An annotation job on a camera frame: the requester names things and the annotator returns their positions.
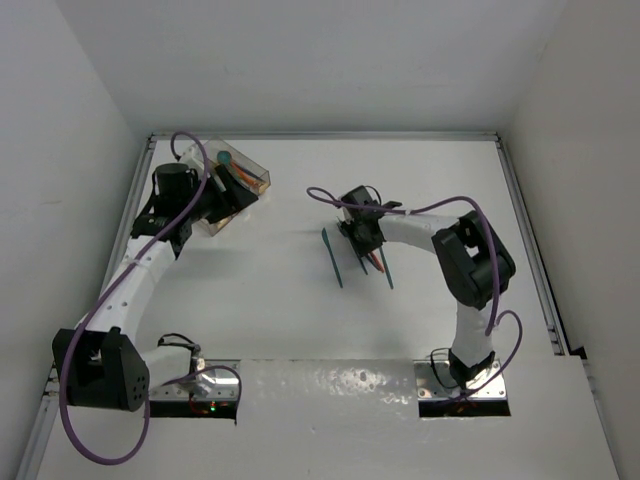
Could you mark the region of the orange plastic knife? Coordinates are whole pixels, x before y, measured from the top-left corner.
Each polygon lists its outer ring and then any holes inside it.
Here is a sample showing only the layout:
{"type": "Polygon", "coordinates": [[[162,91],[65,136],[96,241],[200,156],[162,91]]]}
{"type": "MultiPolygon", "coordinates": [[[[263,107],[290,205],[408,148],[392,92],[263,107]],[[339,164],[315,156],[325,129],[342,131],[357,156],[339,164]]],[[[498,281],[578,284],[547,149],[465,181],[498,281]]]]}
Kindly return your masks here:
{"type": "Polygon", "coordinates": [[[372,265],[381,273],[385,272],[385,268],[382,264],[382,262],[378,259],[378,257],[374,254],[374,253],[370,253],[368,255],[369,261],[372,263],[372,265]]]}

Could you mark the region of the teal plastic knife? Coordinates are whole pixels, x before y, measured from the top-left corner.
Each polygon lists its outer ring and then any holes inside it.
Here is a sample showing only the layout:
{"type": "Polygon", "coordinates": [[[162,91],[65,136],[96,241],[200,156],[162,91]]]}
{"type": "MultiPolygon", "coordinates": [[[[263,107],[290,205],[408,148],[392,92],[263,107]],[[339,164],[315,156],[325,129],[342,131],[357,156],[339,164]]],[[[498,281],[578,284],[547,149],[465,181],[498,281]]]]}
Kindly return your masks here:
{"type": "Polygon", "coordinates": [[[330,261],[331,261],[331,265],[332,265],[336,280],[338,282],[338,285],[339,285],[339,287],[341,289],[343,289],[344,288],[344,283],[343,283],[343,280],[342,280],[342,277],[341,277],[341,273],[340,273],[340,270],[339,270],[335,255],[333,253],[333,249],[332,249],[332,246],[331,246],[331,243],[330,243],[330,239],[329,239],[329,235],[328,235],[328,231],[327,231],[326,227],[322,228],[321,237],[322,237],[323,243],[324,243],[324,245],[325,245],[325,247],[326,247],[326,249],[328,251],[328,254],[329,254],[329,257],[330,257],[330,261]]]}
{"type": "Polygon", "coordinates": [[[394,290],[394,281],[393,281],[393,278],[392,278],[392,274],[391,274],[391,270],[390,270],[389,264],[387,262],[386,254],[385,254],[384,249],[383,249],[382,246],[379,248],[379,252],[380,252],[380,258],[382,260],[382,265],[383,265],[383,268],[384,268],[384,272],[385,272],[385,275],[386,275],[386,279],[387,279],[389,288],[391,290],[394,290]]]}

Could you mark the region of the teal plastic spoon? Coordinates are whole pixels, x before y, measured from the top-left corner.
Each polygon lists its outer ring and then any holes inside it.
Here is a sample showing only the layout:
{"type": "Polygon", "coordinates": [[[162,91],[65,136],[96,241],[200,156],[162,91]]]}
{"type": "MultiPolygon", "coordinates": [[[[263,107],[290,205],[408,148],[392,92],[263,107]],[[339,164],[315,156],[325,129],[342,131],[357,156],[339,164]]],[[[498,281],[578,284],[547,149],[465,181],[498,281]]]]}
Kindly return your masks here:
{"type": "Polygon", "coordinates": [[[230,151],[228,150],[221,150],[217,153],[216,155],[217,161],[222,164],[225,165],[227,167],[231,167],[232,163],[237,163],[233,157],[230,151]]]}

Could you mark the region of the yellow plastic spoon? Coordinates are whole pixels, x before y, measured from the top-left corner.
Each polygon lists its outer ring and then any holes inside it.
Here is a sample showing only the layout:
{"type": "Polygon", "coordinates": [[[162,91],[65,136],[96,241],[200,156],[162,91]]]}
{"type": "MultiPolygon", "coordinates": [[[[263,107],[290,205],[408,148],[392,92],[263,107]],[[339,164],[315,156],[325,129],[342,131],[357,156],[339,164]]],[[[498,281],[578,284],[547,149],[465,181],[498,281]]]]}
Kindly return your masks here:
{"type": "Polygon", "coordinates": [[[259,187],[261,185],[261,181],[256,181],[255,179],[245,175],[240,170],[237,170],[236,174],[247,185],[250,185],[250,186],[255,187],[255,188],[257,188],[257,187],[259,187]]]}

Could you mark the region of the dark blue plastic spoon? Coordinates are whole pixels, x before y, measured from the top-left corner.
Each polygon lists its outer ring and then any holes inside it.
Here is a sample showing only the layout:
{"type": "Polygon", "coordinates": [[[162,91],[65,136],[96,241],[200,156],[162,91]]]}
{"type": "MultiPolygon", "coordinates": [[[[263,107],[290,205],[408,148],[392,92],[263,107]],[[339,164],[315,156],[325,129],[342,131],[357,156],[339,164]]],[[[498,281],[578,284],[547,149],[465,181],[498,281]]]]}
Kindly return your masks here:
{"type": "Polygon", "coordinates": [[[241,172],[243,172],[245,175],[247,175],[247,176],[249,176],[249,177],[251,177],[251,178],[255,179],[256,181],[262,181],[260,176],[258,176],[257,174],[253,173],[252,171],[250,171],[250,170],[248,170],[248,169],[246,169],[246,168],[242,167],[241,165],[239,165],[239,164],[237,164],[237,163],[236,163],[236,164],[235,164],[235,167],[236,167],[237,169],[239,169],[241,172]]]}

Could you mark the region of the orange plastic spoon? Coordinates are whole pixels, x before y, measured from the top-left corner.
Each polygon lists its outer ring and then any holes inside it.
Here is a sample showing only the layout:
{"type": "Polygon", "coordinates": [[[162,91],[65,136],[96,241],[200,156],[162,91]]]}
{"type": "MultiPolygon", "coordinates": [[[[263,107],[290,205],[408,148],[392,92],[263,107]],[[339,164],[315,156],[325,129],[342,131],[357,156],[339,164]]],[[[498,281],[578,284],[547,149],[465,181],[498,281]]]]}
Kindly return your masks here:
{"type": "Polygon", "coordinates": [[[247,172],[246,170],[243,170],[239,165],[232,163],[231,167],[236,171],[237,175],[241,179],[243,179],[247,184],[255,184],[260,182],[259,178],[255,178],[249,172],[247,172]]]}

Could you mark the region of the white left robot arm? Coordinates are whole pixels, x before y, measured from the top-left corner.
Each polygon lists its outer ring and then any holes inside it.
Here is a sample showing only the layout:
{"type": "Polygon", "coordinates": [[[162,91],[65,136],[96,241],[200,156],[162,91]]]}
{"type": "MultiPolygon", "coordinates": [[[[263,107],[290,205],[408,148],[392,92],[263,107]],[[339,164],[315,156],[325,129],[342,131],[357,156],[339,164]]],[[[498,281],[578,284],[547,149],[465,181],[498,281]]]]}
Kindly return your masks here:
{"type": "Polygon", "coordinates": [[[194,224],[218,227],[255,203],[266,172],[222,141],[191,146],[159,165],[151,193],[135,218],[125,254],[99,301],[52,348],[67,404],[136,411],[150,390],[194,369],[195,342],[160,341],[140,352],[136,336],[153,292],[179,258],[194,224]]]}

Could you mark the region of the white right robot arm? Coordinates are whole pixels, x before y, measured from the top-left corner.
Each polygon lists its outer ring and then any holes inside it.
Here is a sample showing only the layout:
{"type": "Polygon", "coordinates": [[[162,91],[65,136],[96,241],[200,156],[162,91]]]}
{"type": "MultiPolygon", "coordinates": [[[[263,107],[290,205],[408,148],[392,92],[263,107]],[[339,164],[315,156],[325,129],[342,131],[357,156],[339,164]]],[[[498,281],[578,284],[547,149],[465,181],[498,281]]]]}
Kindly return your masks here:
{"type": "Polygon", "coordinates": [[[516,273],[504,244],[477,205],[460,216],[404,210],[399,202],[380,203],[358,186],[337,200],[344,219],[340,231],[358,257],[385,242],[402,243],[436,256],[448,291],[456,300],[456,330],[449,348],[452,379],[459,388],[491,366],[492,331],[499,298],[516,273]]]}

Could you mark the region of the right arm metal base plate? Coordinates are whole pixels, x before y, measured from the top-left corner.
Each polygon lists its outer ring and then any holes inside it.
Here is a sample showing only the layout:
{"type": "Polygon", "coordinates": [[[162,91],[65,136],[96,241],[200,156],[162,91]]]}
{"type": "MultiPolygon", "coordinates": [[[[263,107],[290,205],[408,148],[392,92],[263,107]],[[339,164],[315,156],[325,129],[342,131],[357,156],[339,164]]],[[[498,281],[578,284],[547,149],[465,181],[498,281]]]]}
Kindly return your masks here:
{"type": "Polygon", "coordinates": [[[413,362],[416,390],[421,401],[435,403],[454,399],[471,391],[471,401],[506,401],[507,388],[501,362],[495,360],[487,369],[461,387],[450,375],[448,360],[416,360],[413,362]]]}

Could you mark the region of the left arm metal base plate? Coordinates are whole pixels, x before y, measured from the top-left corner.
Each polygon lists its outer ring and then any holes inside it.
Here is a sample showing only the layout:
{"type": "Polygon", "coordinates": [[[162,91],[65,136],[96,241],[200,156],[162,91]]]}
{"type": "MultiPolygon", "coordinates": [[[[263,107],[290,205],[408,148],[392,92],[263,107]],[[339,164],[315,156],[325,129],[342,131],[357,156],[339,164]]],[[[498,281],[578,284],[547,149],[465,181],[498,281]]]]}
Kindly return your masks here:
{"type": "Polygon", "coordinates": [[[240,360],[201,359],[195,371],[166,381],[150,391],[152,401],[237,401],[240,386],[240,360]]]}

